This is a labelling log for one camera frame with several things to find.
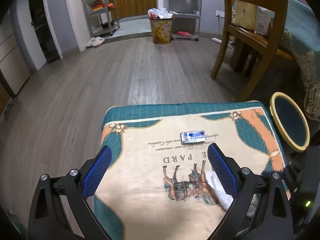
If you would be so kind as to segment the floral patterned trash can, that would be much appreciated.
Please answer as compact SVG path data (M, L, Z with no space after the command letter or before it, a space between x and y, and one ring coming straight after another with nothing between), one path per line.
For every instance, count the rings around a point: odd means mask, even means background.
M172 35L173 12L165 8L148 10L154 44L169 44Z

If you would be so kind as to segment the white crumpled tissue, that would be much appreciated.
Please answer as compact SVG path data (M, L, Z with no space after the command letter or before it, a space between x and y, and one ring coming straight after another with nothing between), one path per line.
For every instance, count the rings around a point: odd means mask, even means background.
M233 197L225 192L215 171L207 171L205 172L205 176L208 185L214 191L220 205L225 211L228 211L234 200Z

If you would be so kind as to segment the blue bin with yellow rim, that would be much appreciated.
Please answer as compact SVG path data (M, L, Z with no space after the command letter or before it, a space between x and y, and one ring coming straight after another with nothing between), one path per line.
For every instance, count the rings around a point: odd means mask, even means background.
M285 142L296 152L303 152L310 144L310 129L297 103L282 92L270 98L270 112Z

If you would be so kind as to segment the teal and cream floor mat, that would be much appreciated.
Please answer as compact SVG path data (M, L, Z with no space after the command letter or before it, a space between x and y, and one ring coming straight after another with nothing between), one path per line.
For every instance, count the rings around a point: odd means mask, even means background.
M182 144L180 133L206 141ZM113 239L207 239L225 210L206 181L208 146L255 174L280 171L283 149L257 101L110 108L101 144L112 160L94 195L94 213Z

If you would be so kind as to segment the small blue white packet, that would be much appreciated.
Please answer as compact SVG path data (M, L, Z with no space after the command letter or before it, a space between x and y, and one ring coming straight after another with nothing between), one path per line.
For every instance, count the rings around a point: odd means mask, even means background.
M198 144L206 141L204 131L189 131L180 133L182 144Z

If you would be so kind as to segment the wooden chair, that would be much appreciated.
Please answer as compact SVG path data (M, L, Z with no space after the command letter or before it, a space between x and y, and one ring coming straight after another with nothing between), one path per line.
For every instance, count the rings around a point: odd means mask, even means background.
M288 60L293 59L289 52L279 49L284 33L288 0L224 0L224 2L222 41L210 76L212 79L216 78L226 54L229 38L236 37L248 47L248 52L253 54L248 70L252 77L237 98L238 101L244 101L253 92L276 55ZM266 35L254 31L258 9L265 9L267 13L273 15L273 20L264 24L267 29Z

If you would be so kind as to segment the teal lace tablecloth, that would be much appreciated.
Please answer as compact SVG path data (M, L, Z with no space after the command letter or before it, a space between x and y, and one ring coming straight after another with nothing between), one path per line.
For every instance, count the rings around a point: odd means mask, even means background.
M310 7L298 0L288 0L280 45L293 55L300 67L307 117L319 121L319 20Z

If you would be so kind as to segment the white power strip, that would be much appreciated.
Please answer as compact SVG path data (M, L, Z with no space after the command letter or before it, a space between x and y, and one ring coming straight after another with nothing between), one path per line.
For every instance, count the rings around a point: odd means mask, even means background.
M219 43L219 44L221 44L222 43L222 40L220 40L220 39L218 39L218 38L212 38L212 40L214 41L214 42L217 42L217 43Z

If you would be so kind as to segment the yellow paper bag on chair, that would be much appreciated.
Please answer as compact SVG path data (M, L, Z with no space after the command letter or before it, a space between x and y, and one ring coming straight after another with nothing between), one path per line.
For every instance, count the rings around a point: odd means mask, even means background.
M232 23L256 34L267 35L274 12L255 4L234 0Z

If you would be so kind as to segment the white slippers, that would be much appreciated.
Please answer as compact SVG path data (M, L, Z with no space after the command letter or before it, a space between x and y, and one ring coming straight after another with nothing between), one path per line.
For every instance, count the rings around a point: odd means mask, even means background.
M98 47L102 45L104 42L105 39L103 37L93 37L87 42L86 48Z

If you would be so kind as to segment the grey rolling shelf unit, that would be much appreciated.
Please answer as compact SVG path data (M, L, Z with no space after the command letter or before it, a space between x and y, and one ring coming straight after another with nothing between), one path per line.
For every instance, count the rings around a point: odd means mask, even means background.
M198 41L200 36L202 0L169 0L173 14L172 39Z

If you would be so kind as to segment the wooden kitchen cabinet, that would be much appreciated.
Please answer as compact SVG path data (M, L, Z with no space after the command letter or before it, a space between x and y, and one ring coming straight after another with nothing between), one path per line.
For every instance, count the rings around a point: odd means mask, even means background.
M143 16L148 10L156 8L156 0L109 0L116 7L109 11L111 20Z

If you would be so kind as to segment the grey metal shelf rack left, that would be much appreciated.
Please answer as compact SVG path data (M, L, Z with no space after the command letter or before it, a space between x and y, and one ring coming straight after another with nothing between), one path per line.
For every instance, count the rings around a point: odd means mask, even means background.
M92 37L112 36L119 28L116 0L82 0Z

